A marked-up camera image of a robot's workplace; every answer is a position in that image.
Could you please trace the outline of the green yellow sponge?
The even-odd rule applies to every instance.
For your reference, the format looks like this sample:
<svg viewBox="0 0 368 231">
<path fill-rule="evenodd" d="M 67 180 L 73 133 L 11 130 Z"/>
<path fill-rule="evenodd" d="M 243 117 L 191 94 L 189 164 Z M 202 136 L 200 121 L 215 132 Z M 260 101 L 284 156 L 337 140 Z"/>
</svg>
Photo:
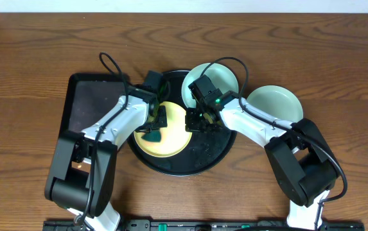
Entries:
<svg viewBox="0 0 368 231">
<path fill-rule="evenodd" d="M 161 142 L 162 135 L 160 130 L 148 130 L 144 132 L 141 138 L 147 142 Z"/>
</svg>

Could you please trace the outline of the yellow plate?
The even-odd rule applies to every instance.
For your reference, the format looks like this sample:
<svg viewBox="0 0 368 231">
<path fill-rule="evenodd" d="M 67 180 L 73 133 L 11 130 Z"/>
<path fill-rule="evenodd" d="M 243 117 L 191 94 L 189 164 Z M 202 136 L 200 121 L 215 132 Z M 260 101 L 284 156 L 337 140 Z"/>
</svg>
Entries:
<svg viewBox="0 0 368 231">
<path fill-rule="evenodd" d="M 145 133 L 134 132 L 133 138 L 137 145 L 153 157 L 166 158 L 181 152 L 190 142 L 192 133 L 186 131 L 186 111 L 178 104 L 165 101 L 167 127 L 160 128 L 161 140 L 152 142 L 143 139 Z"/>
</svg>

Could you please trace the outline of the pale green plate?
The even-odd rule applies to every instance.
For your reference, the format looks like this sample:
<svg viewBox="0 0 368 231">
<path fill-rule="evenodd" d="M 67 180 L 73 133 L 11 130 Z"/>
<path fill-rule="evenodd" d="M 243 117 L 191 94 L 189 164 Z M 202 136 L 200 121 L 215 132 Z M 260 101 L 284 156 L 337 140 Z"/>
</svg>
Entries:
<svg viewBox="0 0 368 231">
<path fill-rule="evenodd" d="M 187 108 L 195 108 L 197 103 L 191 94 L 189 84 L 193 83 L 197 78 L 199 78 L 202 74 L 202 71 L 208 65 L 209 63 L 204 63 L 194 67 L 183 80 L 181 95 L 182 100 Z M 226 93 L 229 90 L 239 93 L 238 80 L 234 73 L 226 66 L 221 64 L 213 64 L 205 71 L 205 75 L 210 78 L 213 85 L 220 89 L 222 93 Z"/>
</svg>

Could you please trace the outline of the light blue plate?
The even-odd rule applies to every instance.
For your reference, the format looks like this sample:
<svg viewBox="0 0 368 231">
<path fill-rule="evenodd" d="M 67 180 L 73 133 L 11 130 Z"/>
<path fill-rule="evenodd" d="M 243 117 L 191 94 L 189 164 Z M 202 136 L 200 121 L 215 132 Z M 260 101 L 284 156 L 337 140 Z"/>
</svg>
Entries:
<svg viewBox="0 0 368 231">
<path fill-rule="evenodd" d="M 302 105 L 297 96 L 277 85 L 257 88 L 249 94 L 247 102 L 274 117 L 295 123 L 304 117 Z"/>
</svg>

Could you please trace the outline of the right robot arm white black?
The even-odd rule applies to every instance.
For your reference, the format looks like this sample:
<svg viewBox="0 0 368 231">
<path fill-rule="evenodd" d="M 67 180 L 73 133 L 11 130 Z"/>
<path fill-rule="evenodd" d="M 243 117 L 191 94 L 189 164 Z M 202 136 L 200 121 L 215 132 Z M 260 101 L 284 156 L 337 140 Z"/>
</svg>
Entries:
<svg viewBox="0 0 368 231">
<path fill-rule="evenodd" d="M 197 124 L 188 128 L 223 126 L 263 147 L 281 190 L 290 199 L 288 226 L 318 230 L 324 204 L 331 201 L 330 189 L 343 172 L 315 123 L 274 117 L 231 90 L 192 90 L 191 96 L 196 101 Z"/>
</svg>

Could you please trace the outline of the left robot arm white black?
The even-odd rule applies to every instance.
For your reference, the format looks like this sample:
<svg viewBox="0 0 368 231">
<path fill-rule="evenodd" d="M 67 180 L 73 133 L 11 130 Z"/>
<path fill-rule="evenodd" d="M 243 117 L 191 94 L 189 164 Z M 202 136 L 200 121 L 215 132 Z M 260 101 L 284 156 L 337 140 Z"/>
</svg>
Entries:
<svg viewBox="0 0 368 231">
<path fill-rule="evenodd" d="M 58 137 L 45 197 L 75 215 L 83 230 L 116 230 L 120 215 L 111 203 L 117 152 L 128 137 L 158 118 L 156 93 L 129 87 L 115 107 L 80 133 Z"/>
</svg>

